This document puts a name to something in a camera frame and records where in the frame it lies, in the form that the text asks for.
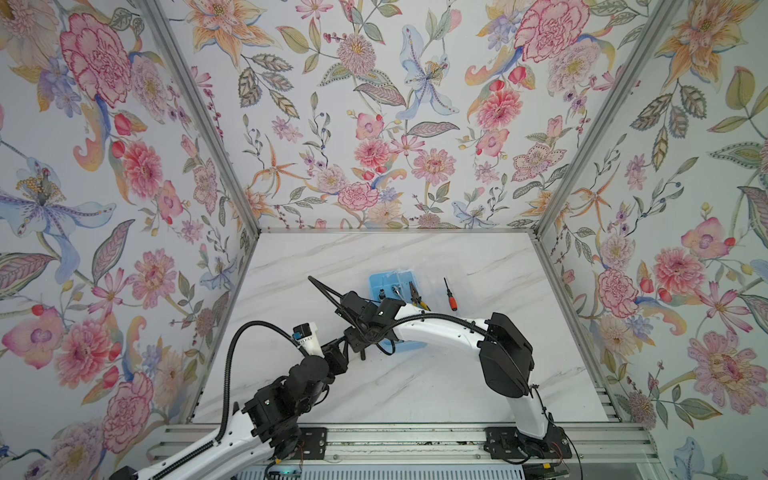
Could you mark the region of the blue plastic tool box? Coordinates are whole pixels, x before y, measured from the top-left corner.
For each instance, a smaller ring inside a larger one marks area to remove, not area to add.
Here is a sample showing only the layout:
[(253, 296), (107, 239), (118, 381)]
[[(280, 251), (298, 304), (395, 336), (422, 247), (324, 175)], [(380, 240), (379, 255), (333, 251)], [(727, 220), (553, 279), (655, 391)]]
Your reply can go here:
[(411, 270), (391, 270), (371, 274), (368, 286), (378, 305), (386, 300), (398, 310), (392, 315), (396, 326), (385, 334), (384, 344), (392, 351), (409, 351), (424, 347), (473, 352), (482, 339), (465, 326), (473, 320), (460, 318), (457, 311), (441, 310), (425, 301), (425, 291)]

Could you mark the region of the yellow handled pliers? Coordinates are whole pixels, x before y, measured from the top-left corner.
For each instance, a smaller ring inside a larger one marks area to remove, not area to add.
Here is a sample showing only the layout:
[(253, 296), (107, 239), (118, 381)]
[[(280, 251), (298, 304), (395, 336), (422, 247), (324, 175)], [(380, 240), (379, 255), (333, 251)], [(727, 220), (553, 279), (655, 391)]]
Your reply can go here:
[(409, 290), (410, 290), (412, 304), (422, 310), (429, 311), (430, 307), (425, 303), (418, 288), (413, 282), (409, 283)]

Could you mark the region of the red handled screwdriver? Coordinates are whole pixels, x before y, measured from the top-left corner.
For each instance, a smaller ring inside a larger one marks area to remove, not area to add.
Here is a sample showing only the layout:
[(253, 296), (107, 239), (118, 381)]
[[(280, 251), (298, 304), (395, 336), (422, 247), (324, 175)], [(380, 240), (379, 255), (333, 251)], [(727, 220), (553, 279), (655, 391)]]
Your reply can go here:
[(446, 295), (447, 295), (447, 299), (448, 299), (448, 302), (449, 302), (450, 309), (453, 312), (457, 312), (458, 311), (457, 300), (456, 300), (455, 296), (453, 295), (452, 290), (450, 289), (450, 286), (449, 286), (449, 283), (448, 283), (447, 279), (443, 278), (443, 281), (444, 281), (444, 285), (445, 285), (445, 288), (446, 288)]

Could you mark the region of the green handled ratchet wrench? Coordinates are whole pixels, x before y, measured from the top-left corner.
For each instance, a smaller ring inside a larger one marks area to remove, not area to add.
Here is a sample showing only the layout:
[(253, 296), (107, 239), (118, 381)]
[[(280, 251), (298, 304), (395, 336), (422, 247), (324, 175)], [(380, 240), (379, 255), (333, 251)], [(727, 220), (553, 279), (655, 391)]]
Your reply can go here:
[(392, 291), (395, 293), (395, 295), (396, 295), (396, 296), (397, 296), (397, 297), (398, 297), (400, 300), (402, 300), (403, 302), (405, 302), (405, 301), (406, 301), (406, 300), (405, 300), (405, 298), (404, 298), (404, 296), (403, 296), (403, 294), (401, 293), (401, 290), (400, 290), (400, 288), (399, 288), (399, 286), (398, 286), (398, 285), (393, 285), (393, 286), (392, 286)]

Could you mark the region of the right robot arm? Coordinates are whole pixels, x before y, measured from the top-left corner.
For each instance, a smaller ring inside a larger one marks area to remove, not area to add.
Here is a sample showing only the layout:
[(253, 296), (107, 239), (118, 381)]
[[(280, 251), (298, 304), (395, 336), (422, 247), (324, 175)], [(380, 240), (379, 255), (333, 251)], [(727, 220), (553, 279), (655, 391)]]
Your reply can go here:
[(402, 300), (365, 300), (355, 292), (335, 303), (335, 313), (349, 324), (345, 334), (357, 351), (388, 339), (468, 353), (479, 362), (487, 387), (508, 400), (520, 435), (542, 441), (549, 434), (549, 417), (530, 385), (533, 347), (506, 315), (465, 320)]

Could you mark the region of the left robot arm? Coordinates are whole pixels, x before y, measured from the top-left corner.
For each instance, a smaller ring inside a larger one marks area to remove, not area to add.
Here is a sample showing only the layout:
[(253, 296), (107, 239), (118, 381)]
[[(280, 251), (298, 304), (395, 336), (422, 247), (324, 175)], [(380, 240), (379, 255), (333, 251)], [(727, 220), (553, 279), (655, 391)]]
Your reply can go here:
[(337, 339), (323, 345), (319, 356), (303, 358), (286, 376), (259, 389), (243, 405), (234, 405), (217, 431), (155, 465), (123, 467), (111, 477), (224, 479), (252, 463), (290, 458), (301, 442), (299, 418), (346, 372), (342, 343)]

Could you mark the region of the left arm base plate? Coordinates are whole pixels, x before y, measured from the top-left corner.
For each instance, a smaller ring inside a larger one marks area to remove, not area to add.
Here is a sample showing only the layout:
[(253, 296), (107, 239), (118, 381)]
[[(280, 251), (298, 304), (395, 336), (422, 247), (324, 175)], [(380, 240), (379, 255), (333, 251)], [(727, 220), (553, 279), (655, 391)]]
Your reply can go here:
[(324, 460), (328, 433), (325, 427), (295, 427), (260, 445), (265, 448), (264, 453), (253, 451), (250, 456), (254, 456), (257, 462)]

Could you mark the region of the aluminium front rail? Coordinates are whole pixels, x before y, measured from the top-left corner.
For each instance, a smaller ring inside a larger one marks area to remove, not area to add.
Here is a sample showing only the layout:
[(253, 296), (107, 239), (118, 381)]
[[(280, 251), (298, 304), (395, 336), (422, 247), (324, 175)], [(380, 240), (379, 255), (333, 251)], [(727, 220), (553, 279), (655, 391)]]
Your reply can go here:
[[(374, 423), (318, 424), (306, 423), (300, 428), (306, 436), (323, 429), (324, 457), (314, 454), (305, 458), (316, 464), (347, 465), (353, 463), (485, 463), (503, 454), (522, 460), (527, 454), (513, 437), (502, 440), (486, 433), (498, 428), (509, 431), (512, 425), (502, 423)], [(549, 448), (552, 461), (564, 459), (569, 466), (590, 463), (635, 464), (656, 463), (658, 454), (649, 434), (632, 423), (573, 423), (561, 425), (567, 438)]]

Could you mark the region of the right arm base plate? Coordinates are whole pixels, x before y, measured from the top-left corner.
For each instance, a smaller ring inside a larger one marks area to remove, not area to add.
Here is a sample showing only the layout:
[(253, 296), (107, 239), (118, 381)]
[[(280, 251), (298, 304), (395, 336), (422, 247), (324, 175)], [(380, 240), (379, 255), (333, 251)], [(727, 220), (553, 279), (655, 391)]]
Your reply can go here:
[(488, 427), (484, 433), (484, 450), (492, 459), (523, 461), (573, 457), (564, 430), (557, 426), (550, 426), (542, 439), (524, 435), (515, 427)]

